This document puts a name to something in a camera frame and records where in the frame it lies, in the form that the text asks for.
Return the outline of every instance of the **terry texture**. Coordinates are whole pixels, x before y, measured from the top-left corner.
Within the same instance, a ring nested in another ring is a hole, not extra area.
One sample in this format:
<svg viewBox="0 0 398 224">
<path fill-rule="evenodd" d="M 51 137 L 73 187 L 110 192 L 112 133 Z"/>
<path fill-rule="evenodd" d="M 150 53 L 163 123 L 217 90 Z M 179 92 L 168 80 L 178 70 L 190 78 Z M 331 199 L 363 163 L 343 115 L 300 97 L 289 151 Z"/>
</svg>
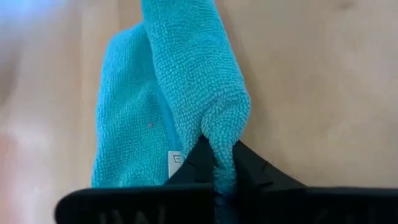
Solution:
<svg viewBox="0 0 398 224">
<path fill-rule="evenodd" d="M 109 43 L 103 63 L 93 187 L 161 185 L 167 151 L 184 157 L 204 134 L 233 191 L 232 146 L 250 99 L 213 0 L 142 0 L 144 21 Z"/>
</svg>

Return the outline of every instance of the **microfiber cloth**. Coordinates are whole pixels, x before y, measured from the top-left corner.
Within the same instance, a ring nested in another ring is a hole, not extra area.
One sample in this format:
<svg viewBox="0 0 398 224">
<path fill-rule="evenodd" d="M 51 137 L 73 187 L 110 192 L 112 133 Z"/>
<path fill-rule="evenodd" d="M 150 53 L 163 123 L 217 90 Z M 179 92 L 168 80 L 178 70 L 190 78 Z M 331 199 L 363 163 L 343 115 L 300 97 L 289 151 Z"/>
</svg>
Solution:
<svg viewBox="0 0 398 224">
<path fill-rule="evenodd" d="M 213 0 L 142 0 L 144 20 L 106 50 L 96 110 L 92 187 L 162 185 L 168 151 L 208 138 L 215 190 L 231 196 L 232 147 L 250 97 Z"/>
</svg>

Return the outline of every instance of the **wooden surface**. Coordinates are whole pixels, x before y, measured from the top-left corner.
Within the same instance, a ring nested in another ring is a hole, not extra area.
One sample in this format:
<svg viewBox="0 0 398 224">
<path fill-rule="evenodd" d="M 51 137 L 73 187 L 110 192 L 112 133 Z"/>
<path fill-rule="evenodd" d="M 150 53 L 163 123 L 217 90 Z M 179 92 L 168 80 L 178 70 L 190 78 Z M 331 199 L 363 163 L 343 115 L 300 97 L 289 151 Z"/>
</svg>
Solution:
<svg viewBox="0 0 398 224">
<path fill-rule="evenodd" d="M 306 184 L 397 187 L 398 2 L 217 4 L 252 97 L 243 141 Z M 89 186 L 104 48 L 140 19 L 137 0 L 0 0 L 1 223 L 53 223 Z"/>
</svg>

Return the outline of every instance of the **white label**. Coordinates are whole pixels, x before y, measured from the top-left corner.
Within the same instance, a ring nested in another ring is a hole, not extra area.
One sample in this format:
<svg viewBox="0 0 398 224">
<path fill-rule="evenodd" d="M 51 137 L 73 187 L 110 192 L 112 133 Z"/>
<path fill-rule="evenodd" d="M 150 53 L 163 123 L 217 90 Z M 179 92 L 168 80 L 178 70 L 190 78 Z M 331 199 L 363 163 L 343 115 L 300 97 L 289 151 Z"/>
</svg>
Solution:
<svg viewBox="0 0 398 224">
<path fill-rule="evenodd" d="M 181 152 L 169 151 L 169 178 L 181 167 L 182 162 Z"/>
</svg>

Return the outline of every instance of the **wooden floor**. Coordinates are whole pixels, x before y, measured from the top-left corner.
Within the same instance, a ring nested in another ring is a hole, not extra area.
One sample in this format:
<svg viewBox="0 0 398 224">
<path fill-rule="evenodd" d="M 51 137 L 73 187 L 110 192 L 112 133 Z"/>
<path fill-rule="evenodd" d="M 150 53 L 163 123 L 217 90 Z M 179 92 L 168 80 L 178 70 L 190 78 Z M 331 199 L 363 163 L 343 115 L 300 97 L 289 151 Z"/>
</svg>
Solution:
<svg viewBox="0 0 398 224">
<path fill-rule="evenodd" d="M 309 185 L 398 187 L 398 1 L 217 0 L 252 97 L 243 141 Z M 0 0 L 0 223 L 89 186 L 109 38 L 138 0 Z"/>
</svg>

